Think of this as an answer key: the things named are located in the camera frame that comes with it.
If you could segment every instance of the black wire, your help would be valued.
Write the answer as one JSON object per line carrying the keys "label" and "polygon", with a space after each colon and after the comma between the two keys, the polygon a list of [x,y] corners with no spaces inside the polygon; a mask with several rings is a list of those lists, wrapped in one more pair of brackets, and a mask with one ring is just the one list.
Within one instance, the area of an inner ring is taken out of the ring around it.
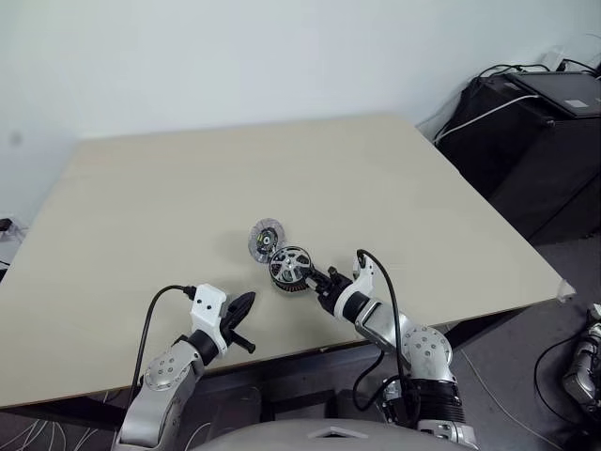
{"label": "black wire", "polygon": [[567,61],[569,63],[578,64],[579,66],[582,66],[583,68],[591,70],[593,72],[593,74],[597,74],[597,70],[596,69],[593,69],[591,66],[587,66],[586,64],[580,63],[579,61],[576,61],[575,59],[564,58],[563,61]]}
{"label": "black wire", "polygon": [[359,260],[364,261],[363,256],[368,256],[372,260],[374,260],[374,263],[376,263],[376,265],[378,265],[379,270],[382,272],[382,275],[384,276],[384,279],[386,280],[386,285],[388,286],[388,291],[391,296],[391,302],[393,304],[393,313],[394,313],[394,344],[396,346],[396,353],[395,353],[396,369],[398,371],[399,377],[403,377],[403,363],[401,362],[401,349],[402,349],[401,348],[401,325],[399,323],[399,318],[398,318],[398,303],[396,303],[396,295],[394,294],[393,281],[391,280],[391,277],[388,275],[384,266],[379,262],[379,260],[376,257],[374,257],[373,254],[371,254],[363,249],[358,249],[357,257],[359,258]]}
{"label": "black wire", "polygon": [[[369,401],[367,401],[367,406],[371,406],[376,399],[378,399],[378,397],[384,392],[384,390],[386,389],[386,387],[388,387],[388,385],[390,385],[393,381],[399,380],[401,382],[401,388],[403,389],[403,392],[407,395],[412,395],[414,397],[414,410],[413,410],[413,415],[411,416],[411,420],[408,422],[408,426],[413,426],[414,424],[417,424],[417,421],[419,419],[420,416],[420,409],[421,409],[421,402],[420,402],[420,396],[419,396],[419,392],[417,390],[415,390],[415,387],[412,386],[411,382],[408,381],[407,378],[403,377],[403,363],[401,362],[401,325],[399,322],[399,311],[398,311],[398,302],[396,301],[396,295],[394,294],[394,286],[393,286],[393,281],[391,280],[391,277],[388,275],[388,272],[386,271],[386,268],[384,268],[384,265],[382,265],[379,260],[371,253],[365,251],[364,249],[358,249],[357,250],[357,257],[360,261],[364,262],[364,256],[368,256],[370,257],[374,263],[376,263],[376,265],[379,267],[379,270],[382,272],[382,275],[384,276],[384,279],[386,280],[386,285],[388,287],[388,291],[390,293],[391,296],[391,303],[393,305],[393,315],[394,315],[394,344],[396,347],[396,352],[394,353],[394,356],[396,357],[396,369],[398,372],[398,375],[393,377],[393,378],[389,378],[387,379],[385,382],[383,382],[379,388],[376,390],[376,392],[374,393],[374,395],[369,399]],[[376,361],[372,367],[368,368],[371,370],[373,370],[379,363],[380,361]]]}
{"label": "black wire", "polygon": [[507,68],[506,70],[509,70],[511,68],[514,68],[515,66],[513,64],[497,64],[495,66],[491,66],[488,69],[484,69],[482,72],[480,72],[478,74],[478,76],[476,78],[482,78],[482,76],[487,73],[489,70],[493,70],[496,68]]}
{"label": "black wire", "polygon": [[517,64],[516,67],[518,67],[518,68],[543,68],[547,72],[551,72],[551,69],[549,69],[544,64]]}
{"label": "black wire", "polygon": [[559,418],[561,418],[564,422],[569,423],[570,425],[573,426],[577,426],[578,423],[569,420],[567,418],[565,418],[563,415],[561,415],[560,413],[558,413],[557,411],[555,411],[555,409],[553,409],[547,402],[547,400],[543,397],[543,394],[541,393],[541,389],[538,385],[538,366],[540,365],[541,361],[543,360],[543,358],[551,351],[554,350],[555,348],[557,348],[558,346],[567,343],[569,341],[574,340],[575,338],[578,338],[579,336],[582,335],[582,333],[587,329],[588,327],[588,314],[587,314],[587,320],[585,321],[584,326],[575,334],[573,334],[572,336],[570,336],[569,338],[565,338],[564,340],[555,343],[554,345],[549,346],[548,348],[546,348],[541,355],[538,356],[538,359],[536,359],[536,363],[534,364],[534,388],[536,389],[536,393],[538,394],[538,396],[541,398],[541,401],[543,401],[543,404],[545,404],[545,406],[553,413],[555,413],[555,415]]}
{"label": "black wire", "polygon": [[152,311],[154,310],[154,306],[161,297],[161,295],[165,291],[169,291],[170,289],[179,289],[183,291],[185,287],[182,285],[170,285],[165,288],[161,288],[157,294],[154,295],[150,305],[148,306],[148,311],[146,313],[146,320],[144,321],[144,330],[142,331],[142,338],[140,339],[140,348],[138,348],[138,357],[135,361],[135,370],[133,371],[133,379],[131,380],[131,389],[130,389],[130,400],[128,401],[128,407],[131,405],[133,401],[133,397],[135,396],[135,387],[138,385],[138,379],[140,377],[140,366],[142,366],[142,358],[144,357],[144,347],[146,346],[146,337],[148,335],[148,327],[150,326],[150,320],[152,319]]}
{"label": "black wire", "polygon": [[363,373],[361,373],[359,375],[359,377],[357,378],[357,380],[355,381],[354,385],[353,385],[353,391],[352,391],[352,395],[353,395],[353,404],[355,405],[355,407],[357,408],[357,410],[359,412],[365,412],[367,409],[369,409],[370,407],[372,407],[373,402],[369,402],[367,401],[366,404],[364,404],[363,406],[361,406],[359,404],[359,400],[357,399],[357,388],[359,387],[359,384],[362,382],[362,380],[369,374],[371,373],[374,369],[376,369],[376,367],[382,363],[382,360],[384,359],[384,351],[381,350],[379,352],[379,356],[376,359],[376,361],[374,363],[372,363],[366,370],[363,371]]}

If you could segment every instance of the white cable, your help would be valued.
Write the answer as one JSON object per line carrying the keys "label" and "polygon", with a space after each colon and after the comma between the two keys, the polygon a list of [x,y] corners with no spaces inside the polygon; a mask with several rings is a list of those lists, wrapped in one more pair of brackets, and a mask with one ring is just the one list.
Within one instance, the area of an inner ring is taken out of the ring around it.
{"label": "white cable", "polygon": [[75,445],[75,447],[73,448],[73,451],[75,451],[75,450],[79,449],[79,446],[82,444],[82,442],[83,442],[84,440],[86,440],[87,433],[88,433],[90,430],[92,430],[92,429],[91,429],[91,428],[88,428],[88,429],[86,429],[86,430],[85,430],[85,432],[84,432],[84,435],[82,435],[82,438],[81,438],[81,439],[79,439],[79,442],[77,442],[77,444],[76,444],[76,445]]}
{"label": "white cable", "polygon": [[445,136],[456,132],[457,130],[463,129],[464,127],[469,126],[470,124],[473,124],[474,122],[476,122],[477,120],[480,120],[484,117],[487,117],[489,115],[492,115],[493,113],[496,113],[499,110],[502,110],[503,108],[505,108],[506,106],[511,105],[512,103],[516,103],[517,101],[523,101],[524,99],[538,99],[538,96],[535,94],[529,94],[528,96],[522,96],[522,97],[518,97],[517,99],[513,99],[512,101],[508,101],[506,103],[504,103],[503,105],[500,105],[496,108],[493,108],[490,111],[487,111],[486,113],[483,113],[481,115],[479,115],[478,117],[475,117],[472,120],[469,120],[468,122],[466,122],[465,124],[461,124],[457,127],[453,127],[452,129],[446,131],[445,133],[443,133],[441,136],[439,136],[438,138],[436,138],[433,142],[434,145],[436,145],[442,138],[444,138]]}
{"label": "white cable", "polygon": [[44,421],[44,422],[41,424],[41,428],[38,430],[38,432],[36,432],[36,435],[34,435],[34,436],[31,438],[31,440],[29,440],[29,437],[31,437],[31,434],[33,434],[33,433],[34,433],[34,429],[35,429],[35,428],[32,428],[32,429],[29,431],[29,433],[27,434],[27,437],[25,438],[25,442],[23,443],[23,446],[21,446],[21,447],[19,448],[19,451],[23,451],[23,450],[24,450],[24,449],[25,449],[27,446],[29,446],[31,443],[33,443],[33,442],[36,440],[36,438],[39,436],[39,434],[41,434],[41,433],[42,433],[42,431],[43,431],[43,430],[46,428],[46,426],[47,426],[47,425],[48,425],[48,422],[47,422],[47,421]]}
{"label": "white cable", "polygon": [[65,430],[60,426],[60,423],[56,423],[56,427],[63,436],[63,451],[67,451],[67,436],[65,435]]}
{"label": "white cable", "polygon": [[[109,397],[109,392],[105,392],[104,393],[104,399],[102,400],[102,404],[106,403],[106,400]],[[85,442],[87,442],[87,439],[89,439],[92,435],[94,435],[96,432],[98,432],[97,429],[91,430],[91,428],[88,428],[85,430],[84,435],[82,435],[82,438],[79,439],[79,442],[75,445],[75,447],[73,448],[73,451],[78,451]]]}
{"label": "white cable", "polygon": [[[496,69],[496,68],[498,68],[498,67],[501,67],[501,66],[507,66],[507,65],[504,65],[504,64],[499,64],[499,65],[497,65],[497,66],[493,66],[493,67],[491,67],[491,68],[488,68],[488,70],[486,70],[486,72],[488,72],[489,70],[494,70],[494,69]],[[516,68],[511,68],[511,67],[510,67],[510,68],[507,68],[507,69],[505,69],[505,70],[507,70],[507,71],[509,71],[509,70],[516,70]],[[439,109],[436,111],[436,113],[434,113],[432,116],[430,116],[430,117],[428,117],[428,118],[426,118],[426,119],[423,119],[423,120],[421,120],[420,122],[418,122],[417,124],[415,124],[415,125],[414,125],[414,127],[415,127],[416,129],[419,129],[420,127],[422,127],[423,125],[427,124],[428,122],[430,122],[430,121],[431,121],[432,119],[434,119],[435,117],[438,117],[438,116],[440,116],[440,114],[441,114],[441,113],[442,113],[442,112],[443,112],[443,111],[446,109],[446,107],[447,107],[447,106],[448,106],[448,105],[449,105],[451,102],[453,102],[454,100],[456,100],[456,99],[457,99],[457,97],[459,97],[459,95],[460,95],[460,94],[463,92],[463,90],[464,90],[465,88],[466,88],[466,84],[464,84],[464,85],[463,85],[463,86],[462,86],[460,89],[458,89],[458,90],[457,90],[457,91],[456,91],[456,92],[455,92],[455,93],[454,93],[454,94],[453,94],[453,95],[452,95],[452,96],[451,96],[451,97],[450,97],[450,98],[449,98],[447,101],[445,101],[445,103],[443,103],[443,104],[442,104],[442,106],[441,106],[441,107],[440,107],[440,108],[439,108]]]}
{"label": "white cable", "polygon": [[192,443],[192,440],[194,440],[194,437],[196,437],[196,434],[198,432],[200,432],[201,430],[203,430],[204,428],[206,428],[207,426],[210,426],[210,423],[205,423],[204,425],[201,425],[198,428],[196,428],[196,430],[194,431],[194,433],[190,437],[190,440],[188,440],[188,442],[186,443],[186,447],[184,448],[184,451],[188,451],[188,448],[190,447],[190,444]]}
{"label": "white cable", "polygon": [[94,430],[90,431],[90,433],[89,433],[89,434],[87,434],[87,437],[86,437],[86,436],[85,436],[85,434],[84,434],[84,437],[82,437],[82,440],[80,440],[80,442],[79,442],[79,443],[77,443],[77,445],[76,445],[76,446],[73,448],[73,451],[79,451],[79,450],[82,448],[82,446],[84,446],[84,443],[85,443],[85,442],[87,442],[87,440],[88,440],[88,439],[89,439],[91,436],[93,436],[93,435],[94,435],[96,432],[98,432],[98,430],[97,430],[97,429],[94,429]]}
{"label": "white cable", "polygon": [[492,398],[493,401],[495,401],[495,404],[497,404],[497,406],[499,407],[499,409],[502,410],[503,413],[505,413],[505,415],[507,415],[512,421],[514,421],[516,424],[522,426],[524,429],[526,429],[527,431],[529,431],[530,434],[538,437],[539,439],[547,442],[548,444],[550,444],[551,446],[559,449],[560,451],[563,451],[563,448],[561,448],[558,444],[552,442],[551,440],[549,440],[547,437],[542,436],[541,434],[539,434],[538,432],[536,432],[535,430],[530,429],[528,426],[526,426],[524,423],[522,423],[521,421],[519,421],[517,418],[515,418],[512,414],[510,414],[507,409],[505,409],[502,404],[499,402],[499,400],[492,394],[492,392],[490,391],[490,389],[488,388],[488,386],[485,384],[484,380],[482,379],[482,377],[480,376],[480,373],[478,373],[478,370],[476,369],[476,367],[474,366],[474,364],[471,362],[470,357],[468,357],[468,354],[466,354],[463,350],[460,351],[463,356],[466,359],[466,362],[468,362],[468,365],[470,366],[471,370],[473,371],[473,374],[475,374],[476,378],[478,379],[478,381],[480,381],[480,383],[482,384],[482,388],[485,389],[485,391],[490,395],[490,397]]}
{"label": "white cable", "polygon": [[50,436],[50,444],[48,445],[48,451],[52,451],[54,444],[54,430],[56,429],[56,423],[53,423],[53,434]]}
{"label": "white cable", "polygon": [[11,443],[13,443],[15,440],[20,439],[23,435],[25,435],[27,432],[29,432],[31,429],[33,429],[37,424],[39,423],[39,420],[34,421],[31,425],[29,425],[27,428],[25,428],[25,430],[23,432],[21,432],[19,435],[15,435],[12,439],[10,439],[8,442],[4,443],[3,445],[0,446],[0,449],[4,449],[7,446],[9,446]]}

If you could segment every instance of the gear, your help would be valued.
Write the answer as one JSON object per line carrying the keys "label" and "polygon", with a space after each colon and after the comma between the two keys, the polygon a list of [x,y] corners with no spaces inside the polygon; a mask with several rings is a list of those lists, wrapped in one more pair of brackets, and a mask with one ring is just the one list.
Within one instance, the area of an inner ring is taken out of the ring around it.
{"label": "gear", "polygon": [[266,218],[260,220],[251,229],[248,250],[259,263],[269,263],[284,242],[285,233],[282,225],[275,219]]}
{"label": "gear", "polygon": [[284,291],[306,289],[305,280],[312,271],[313,263],[309,254],[297,246],[279,249],[270,260],[271,281]]}

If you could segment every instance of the laptop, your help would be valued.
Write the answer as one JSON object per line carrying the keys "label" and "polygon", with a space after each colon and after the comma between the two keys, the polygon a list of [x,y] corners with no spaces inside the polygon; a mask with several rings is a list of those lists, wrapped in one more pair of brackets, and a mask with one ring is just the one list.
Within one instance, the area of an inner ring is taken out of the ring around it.
{"label": "laptop", "polygon": [[601,79],[590,73],[516,72],[506,76],[573,118],[601,117]]}

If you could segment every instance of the table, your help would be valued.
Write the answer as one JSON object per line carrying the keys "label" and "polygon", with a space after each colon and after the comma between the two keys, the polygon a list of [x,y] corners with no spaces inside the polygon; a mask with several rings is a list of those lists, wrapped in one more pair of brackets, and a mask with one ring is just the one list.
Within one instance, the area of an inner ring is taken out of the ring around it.
{"label": "table", "polygon": [[[311,293],[283,296],[254,262],[254,223],[277,218],[316,265],[350,273],[354,251],[387,266],[400,306],[436,325],[574,290],[410,124],[394,115],[84,141],[0,285],[0,406],[123,387],[148,303],[169,284],[254,290],[212,368],[360,337]],[[381,277],[376,294],[387,299]],[[145,364],[190,332],[181,293],[159,302]],[[457,342],[474,336],[473,323]]]}

